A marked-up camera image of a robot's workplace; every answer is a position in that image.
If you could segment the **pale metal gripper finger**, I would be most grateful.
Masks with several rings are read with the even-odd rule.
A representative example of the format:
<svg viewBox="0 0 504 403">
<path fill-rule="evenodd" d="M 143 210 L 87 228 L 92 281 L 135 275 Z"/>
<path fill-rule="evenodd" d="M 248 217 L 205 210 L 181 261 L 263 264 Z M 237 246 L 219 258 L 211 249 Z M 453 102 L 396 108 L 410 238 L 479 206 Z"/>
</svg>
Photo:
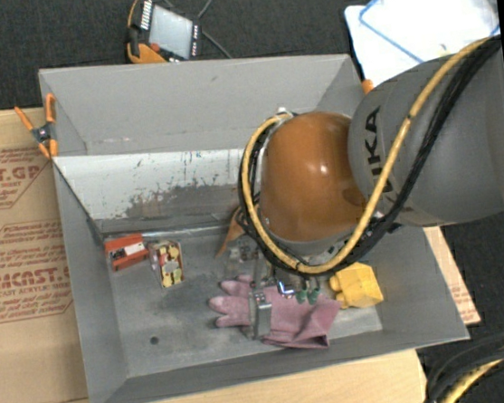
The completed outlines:
<svg viewBox="0 0 504 403">
<path fill-rule="evenodd" d="M 252 337 L 260 340 L 271 331 L 271 299 L 266 296 L 264 289 L 254 289 L 248 296 L 249 314 Z"/>
<path fill-rule="evenodd" d="M 225 290 L 257 288 L 262 276 L 258 245 L 248 236 L 225 244 Z"/>
</svg>

